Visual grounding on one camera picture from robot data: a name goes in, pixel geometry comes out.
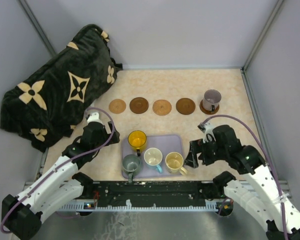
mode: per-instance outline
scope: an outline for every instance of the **black blanket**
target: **black blanket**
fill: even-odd
[[[0,128],[31,140],[42,152],[69,137],[122,69],[110,57],[108,41],[97,25],[82,28],[62,52],[5,93]]]

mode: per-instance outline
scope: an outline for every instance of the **light brown coaster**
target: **light brown coaster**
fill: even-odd
[[[110,102],[109,104],[109,110],[110,112],[114,113],[114,114],[120,114],[122,113],[124,110],[126,110],[126,103],[125,101],[121,100],[121,99],[115,99],[113,101]]]
[[[172,106],[167,100],[160,99],[153,103],[152,110],[155,114],[164,116],[171,112]]]
[[[135,114],[143,114],[149,108],[148,101],[143,97],[136,97],[130,102],[130,109]]]
[[[201,100],[201,102],[200,102],[200,110],[205,114],[213,115],[213,114],[216,114],[220,109],[220,105],[218,105],[214,111],[208,111],[208,110],[204,109],[202,102],[203,102],[203,100]]]
[[[176,102],[176,110],[183,115],[192,114],[195,109],[196,104],[190,98],[181,98]]]

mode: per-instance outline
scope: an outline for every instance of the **gray placemat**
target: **gray placemat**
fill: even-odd
[[[162,152],[162,162],[160,166],[162,168],[162,173],[157,172],[155,169],[151,169],[147,166],[147,163],[144,159],[144,153],[149,148],[157,148]],[[135,151],[133,151],[129,145],[128,138],[122,140],[122,159],[129,154],[137,155]],[[173,176],[180,176],[181,173],[170,173],[166,168],[165,159],[166,156],[171,152],[180,153],[183,156],[183,148],[182,148],[182,141],[179,135],[171,134],[171,135],[157,135],[157,136],[147,136],[147,145],[146,150],[141,153],[141,160],[142,160],[142,169],[141,172],[134,176],[134,179],[145,179],[145,178],[162,178],[162,177],[173,177]],[[122,176],[125,179],[128,179],[128,175],[121,171]]]

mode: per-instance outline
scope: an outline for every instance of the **mug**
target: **mug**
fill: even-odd
[[[133,178],[141,172],[142,161],[136,155],[130,154],[122,160],[122,170],[128,175],[129,183],[132,183]]]
[[[180,172],[185,176],[188,171],[183,167],[184,162],[184,158],[178,152],[170,152],[165,157],[165,166],[167,170],[172,174]]]
[[[214,112],[221,101],[221,93],[217,90],[210,89],[204,93],[202,107],[210,112]]]
[[[160,163],[162,162],[162,152],[155,147],[147,149],[143,155],[144,161],[149,168],[155,169],[157,172],[162,174],[162,168]]]
[[[143,131],[133,131],[128,136],[128,142],[134,150],[138,157],[141,156],[141,152],[143,152],[146,149],[147,146],[147,136]]]

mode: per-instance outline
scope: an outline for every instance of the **white wall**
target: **white wall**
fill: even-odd
[[[28,0],[60,52],[81,27],[110,36],[125,68],[241,67],[277,0]]]
[[[300,0],[288,0],[247,71],[279,175],[300,209]]]
[[[16,0],[0,0],[0,107],[4,93],[22,82],[50,56]],[[31,142],[0,130],[1,202],[33,180],[41,153]],[[0,232],[0,240],[8,239]]]

